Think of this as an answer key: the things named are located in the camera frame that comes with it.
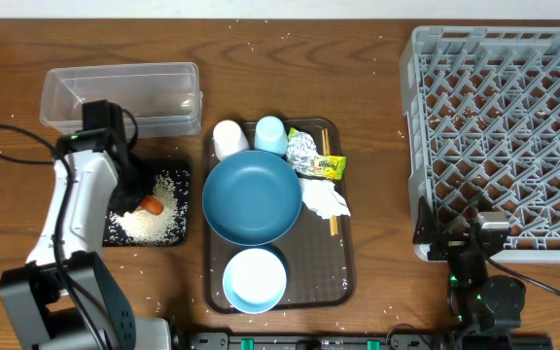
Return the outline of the orange carrot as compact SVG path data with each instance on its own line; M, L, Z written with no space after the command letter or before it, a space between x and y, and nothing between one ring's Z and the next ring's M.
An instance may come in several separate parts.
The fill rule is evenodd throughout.
M152 215L158 216L163 212L163 204L151 195L147 195L136 208L137 211L144 210Z

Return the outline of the dark blue plate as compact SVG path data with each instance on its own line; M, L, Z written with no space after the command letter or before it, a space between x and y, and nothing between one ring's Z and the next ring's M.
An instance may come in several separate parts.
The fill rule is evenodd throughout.
M297 221L302 193L296 172L280 157L245 151L218 163L202 192L209 227L224 240L261 246L287 233Z

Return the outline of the light blue bowl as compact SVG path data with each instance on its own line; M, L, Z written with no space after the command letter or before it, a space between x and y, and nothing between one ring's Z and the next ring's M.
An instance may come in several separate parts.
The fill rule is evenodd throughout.
M229 304L247 314L261 314L274 308L285 294L287 283L282 260L262 248L237 253L227 263L222 278Z

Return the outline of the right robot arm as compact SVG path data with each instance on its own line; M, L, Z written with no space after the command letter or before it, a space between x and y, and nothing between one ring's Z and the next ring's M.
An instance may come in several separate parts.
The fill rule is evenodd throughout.
M418 202L412 242L426 244L430 261L449 267L447 304L459 325L430 341L432 349L511 349L511 331L521 326L524 283L511 276L491 275L489 259L504 249L510 234L502 212L481 211L462 231L445 233L425 197Z

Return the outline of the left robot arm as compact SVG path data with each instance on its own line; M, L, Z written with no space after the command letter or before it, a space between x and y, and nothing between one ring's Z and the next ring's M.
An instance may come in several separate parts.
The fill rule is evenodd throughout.
M154 181L131 152L129 112L82 107L82 128L51 146L55 186L24 266L2 273L0 298L24 349L171 349L171 325L135 316L101 258L108 213L138 209Z

